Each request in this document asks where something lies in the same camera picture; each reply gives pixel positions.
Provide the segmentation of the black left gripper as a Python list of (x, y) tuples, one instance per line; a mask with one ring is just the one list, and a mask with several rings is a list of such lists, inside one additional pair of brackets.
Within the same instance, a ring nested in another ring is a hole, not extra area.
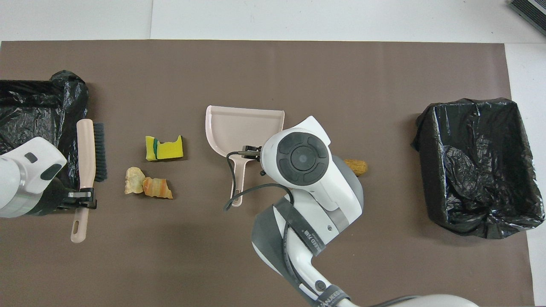
[[(97, 208), (97, 200), (81, 201), (83, 199), (91, 200), (94, 198), (93, 188), (83, 188), (79, 191), (72, 191), (64, 186), (58, 177), (54, 177), (41, 196), (41, 214), (51, 214), (58, 207), (60, 210), (72, 210), (76, 208), (86, 208), (94, 210)], [(68, 198), (78, 199), (73, 203), (63, 202)]]

